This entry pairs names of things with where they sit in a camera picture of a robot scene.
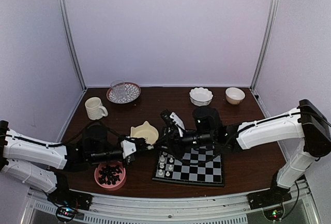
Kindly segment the cream cat-ear bowl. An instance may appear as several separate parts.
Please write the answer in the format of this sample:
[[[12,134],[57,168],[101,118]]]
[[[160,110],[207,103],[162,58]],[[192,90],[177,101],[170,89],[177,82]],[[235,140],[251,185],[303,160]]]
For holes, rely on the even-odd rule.
[[[159,132],[148,121],[145,121],[140,126],[131,127],[130,136],[133,138],[144,138],[147,144],[154,145],[159,138]]]

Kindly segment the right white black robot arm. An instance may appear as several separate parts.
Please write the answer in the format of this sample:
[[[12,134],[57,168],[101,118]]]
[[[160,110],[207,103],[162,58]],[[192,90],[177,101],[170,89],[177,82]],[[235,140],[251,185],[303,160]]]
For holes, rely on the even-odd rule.
[[[163,137],[155,145],[165,146],[176,159],[182,159],[184,151],[189,148],[214,147],[216,155],[220,155],[301,138],[296,152],[274,174],[270,189],[260,193],[270,204],[282,199],[313,161],[330,153],[330,123],[307,99],[301,100],[298,107],[286,113],[228,126],[223,125],[215,108],[197,107],[192,113],[195,130],[186,129],[174,112],[164,110],[160,116],[166,127]]]

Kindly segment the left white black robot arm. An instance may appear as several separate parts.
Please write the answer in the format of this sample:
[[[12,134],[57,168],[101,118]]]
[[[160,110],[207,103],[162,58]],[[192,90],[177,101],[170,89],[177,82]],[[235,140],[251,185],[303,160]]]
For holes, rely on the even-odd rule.
[[[10,129],[7,121],[1,121],[1,172],[39,188],[62,205],[74,201],[67,178],[61,173],[41,169],[39,164],[80,172],[103,162],[129,163],[136,152],[152,148],[145,138],[120,135],[101,121],[88,123],[63,143],[24,136]]]

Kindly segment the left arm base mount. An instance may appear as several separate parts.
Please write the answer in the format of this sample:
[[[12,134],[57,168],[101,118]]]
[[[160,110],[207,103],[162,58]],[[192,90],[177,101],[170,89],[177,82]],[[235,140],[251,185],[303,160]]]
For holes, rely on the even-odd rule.
[[[58,206],[67,206],[75,210],[88,211],[92,203],[93,196],[87,193],[67,190],[55,190],[47,194],[48,200]]]

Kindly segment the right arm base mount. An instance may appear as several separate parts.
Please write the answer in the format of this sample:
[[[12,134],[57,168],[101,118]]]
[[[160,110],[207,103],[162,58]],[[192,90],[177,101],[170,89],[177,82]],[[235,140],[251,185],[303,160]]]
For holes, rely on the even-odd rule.
[[[247,194],[247,200],[251,210],[281,204],[283,201],[289,201],[291,199],[292,196],[288,191],[271,191],[269,189]]]

